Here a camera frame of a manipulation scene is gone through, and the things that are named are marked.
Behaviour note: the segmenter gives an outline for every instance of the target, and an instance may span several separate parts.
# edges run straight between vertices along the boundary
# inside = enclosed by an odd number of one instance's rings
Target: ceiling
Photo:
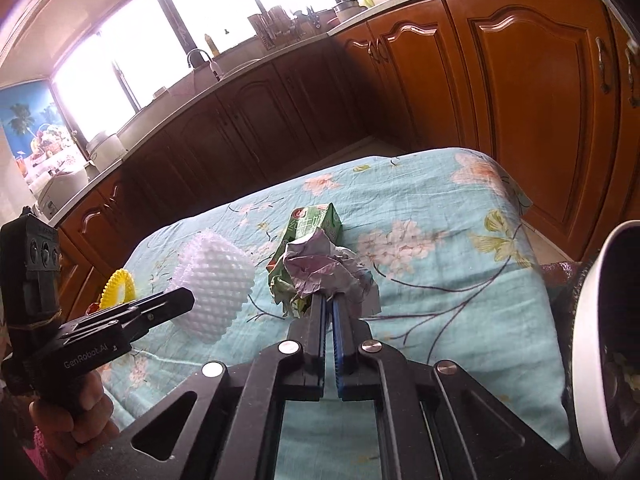
[[[37,0],[0,44],[0,88],[49,77],[57,63],[123,0]]]

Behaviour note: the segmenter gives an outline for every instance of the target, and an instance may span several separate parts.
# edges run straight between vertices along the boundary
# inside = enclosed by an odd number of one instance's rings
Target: wooden cabinet door
[[[270,184],[319,160],[271,63],[225,84],[216,95]]]
[[[62,222],[62,230],[105,276],[111,276],[129,256],[129,246],[117,231],[96,189],[69,213]]]
[[[468,67],[480,149],[533,200],[527,221],[579,259],[617,139],[616,56],[603,4],[446,2]]]
[[[365,137],[328,40],[299,48],[273,64],[321,157]]]
[[[628,35],[611,16],[620,82],[620,134],[607,197],[585,256],[602,247],[618,224],[640,219],[640,54],[627,47]]]
[[[154,134],[123,164],[148,198],[160,225],[201,212],[196,177],[172,150],[164,130]]]
[[[107,281],[108,278],[101,275],[95,267],[91,268],[89,275],[86,277],[86,280],[84,280],[84,283],[78,292],[73,308],[69,313],[69,321],[84,316],[87,307],[92,303],[97,303]]]
[[[442,0],[428,0],[369,20],[381,65],[406,99],[416,148],[478,145],[462,54]]]
[[[58,229],[58,237],[60,238],[58,297],[60,298],[62,319],[67,319],[93,266],[62,229]]]
[[[111,222],[127,243],[127,258],[140,243],[160,227],[138,184],[122,170],[116,170],[97,186]]]
[[[404,135],[408,114],[405,109],[393,110],[390,106],[386,74],[383,74],[384,68],[367,23],[339,32],[332,39],[355,95],[366,134],[411,150],[414,146],[412,138]]]
[[[204,184],[203,210],[231,202],[268,183],[214,94],[166,128],[177,153]]]

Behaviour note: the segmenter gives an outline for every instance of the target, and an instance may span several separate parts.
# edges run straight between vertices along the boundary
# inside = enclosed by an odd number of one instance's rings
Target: yellow plastic ring
[[[120,287],[124,286],[124,300],[119,301]],[[129,303],[136,299],[136,287],[133,277],[128,270],[116,270],[104,286],[102,298],[100,298],[100,310],[115,306],[120,303]]]

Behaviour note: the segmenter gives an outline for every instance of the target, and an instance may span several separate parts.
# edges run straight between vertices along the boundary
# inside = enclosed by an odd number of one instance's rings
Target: floor
[[[348,162],[350,160],[356,160],[357,158],[363,158],[364,156],[380,155],[380,156],[398,156],[404,152],[391,144],[387,144],[382,140],[374,139],[373,137],[367,137],[346,147],[340,152],[334,153],[323,160],[318,161],[316,164],[306,168],[300,174],[311,173],[312,171],[324,170],[324,168],[330,168],[336,164]],[[529,225],[524,225],[527,238],[533,249],[533,253],[536,255],[536,259],[540,265],[553,264],[556,262],[565,262],[571,260],[566,254],[563,254],[558,248],[547,240],[543,235],[536,232]]]

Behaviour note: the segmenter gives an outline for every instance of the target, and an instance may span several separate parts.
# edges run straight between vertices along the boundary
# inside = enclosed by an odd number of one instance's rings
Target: pink clothing
[[[38,428],[33,432],[33,449],[24,448],[24,452],[38,468],[46,480],[64,480],[70,467],[50,452],[44,444],[44,437]]]

